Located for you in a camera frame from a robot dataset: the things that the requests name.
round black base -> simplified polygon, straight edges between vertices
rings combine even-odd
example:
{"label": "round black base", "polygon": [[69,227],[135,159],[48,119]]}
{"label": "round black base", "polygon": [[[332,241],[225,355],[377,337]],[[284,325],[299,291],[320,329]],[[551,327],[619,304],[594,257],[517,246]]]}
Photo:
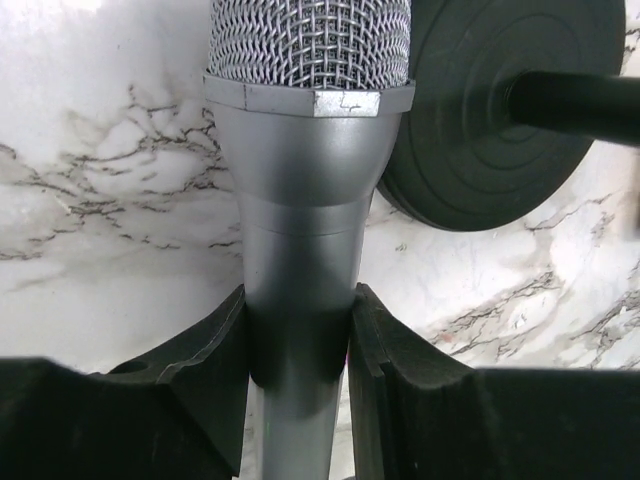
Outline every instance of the round black base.
{"label": "round black base", "polygon": [[531,70],[617,75],[624,0],[413,0],[417,89],[379,189],[437,228],[486,230],[536,208],[592,140],[516,125],[513,80]]}

microphone grille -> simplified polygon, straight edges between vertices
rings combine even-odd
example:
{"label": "microphone grille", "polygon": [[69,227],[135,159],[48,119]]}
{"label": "microphone grille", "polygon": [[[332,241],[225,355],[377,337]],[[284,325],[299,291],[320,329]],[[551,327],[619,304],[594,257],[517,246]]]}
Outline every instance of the microphone grille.
{"label": "microphone grille", "polygon": [[209,73],[245,83],[407,84],[410,0],[213,0]]}

